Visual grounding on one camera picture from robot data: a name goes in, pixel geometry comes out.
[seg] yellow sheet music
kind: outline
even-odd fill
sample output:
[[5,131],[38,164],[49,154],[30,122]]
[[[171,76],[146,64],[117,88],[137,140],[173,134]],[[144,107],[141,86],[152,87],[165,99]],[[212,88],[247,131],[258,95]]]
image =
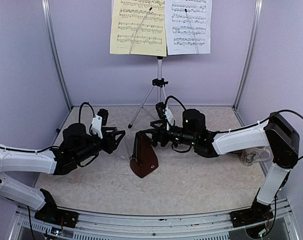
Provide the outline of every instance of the yellow sheet music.
[[166,57],[165,0],[114,0],[110,53]]

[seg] tripod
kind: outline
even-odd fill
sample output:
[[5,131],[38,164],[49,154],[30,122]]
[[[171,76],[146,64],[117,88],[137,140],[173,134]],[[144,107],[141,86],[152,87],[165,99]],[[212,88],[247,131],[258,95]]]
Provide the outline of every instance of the tripod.
[[144,99],[142,100],[142,102],[141,102],[139,108],[137,109],[135,115],[133,116],[130,124],[128,125],[129,129],[132,128],[138,114],[140,113],[140,111],[144,107],[144,104],[147,101],[150,94],[152,93],[154,87],[157,87],[157,102],[158,103],[162,101],[162,95],[163,95],[164,99],[167,98],[166,91],[165,91],[165,85],[168,84],[168,81],[165,81],[164,78],[162,78],[162,74],[163,74],[163,57],[162,56],[157,57],[157,63],[158,63],[158,65],[157,65],[157,78],[152,80],[152,84],[151,84],[148,92],[146,93]]

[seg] purple wall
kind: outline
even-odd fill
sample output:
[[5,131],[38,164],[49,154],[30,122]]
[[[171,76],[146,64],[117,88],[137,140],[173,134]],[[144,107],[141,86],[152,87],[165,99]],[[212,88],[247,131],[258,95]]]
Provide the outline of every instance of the purple wall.
[[[73,104],[140,104],[157,77],[157,60],[109,54],[112,1],[50,1],[50,9]],[[231,106],[242,76],[254,10],[254,0],[214,0],[211,54],[165,58],[167,94],[185,104]],[[156,91],[149,99],[155,102]]]
[[[43,148],[67,116],[40,0],[0,0],[0,143]],[[35,174],[14,173],[32,185]],[[16,204],[0,197],[0,240]]]
[[[264,1],[239,112],[249,124],[280,109],[303,115],[303,0]],[[284,116],[300,134],[302,155],[303,121]],[[303,239],[303,159],[292,170],[282,194],[288,197]]]

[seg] sheet music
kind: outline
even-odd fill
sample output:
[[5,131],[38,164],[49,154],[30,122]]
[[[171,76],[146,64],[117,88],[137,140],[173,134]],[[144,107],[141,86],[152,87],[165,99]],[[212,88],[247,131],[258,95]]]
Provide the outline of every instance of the sheet music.
[[166,47],[165,0],[114,0],[111,54],[165,57]]
[[212,0],[166,0],[168,55],[210,54],[211,17]]

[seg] marbled table surface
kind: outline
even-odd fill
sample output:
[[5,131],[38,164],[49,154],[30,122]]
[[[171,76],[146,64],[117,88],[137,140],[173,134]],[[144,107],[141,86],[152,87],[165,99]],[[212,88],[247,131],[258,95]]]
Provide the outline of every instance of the marbled table surface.
[[[194,151],[176,153],[170,144],[158,146],[155,152],[159,167],[141,179],[130,169],[127,149],[132,151],[135,133],[150,128],[154,119],[146,110],[138,115],[132,129],[127,126],[137,107],[104,107],[109,111],[107,126],[126,130],[118,149],[111,155],[101,152],[84,168],[65,176],[40,174],[36,188],[48,190],[58,206],[97,213],[124,215],[185,215],[247,207],[264,183],[259,164],[243,166],[236,155],[226,154],[206,159]],[[157,116],[153,106],[145,107]],[[230,107],[195,107],[206,116],[208,130],[240,127]],[[182,108],[172,106],[176,125],[182,124]],[[78,121],[79,108],[74,107],[64,128]],[[89,128],[92,112],[82,110],[81,121]],[[63,140],[63,131],[55,145]]]

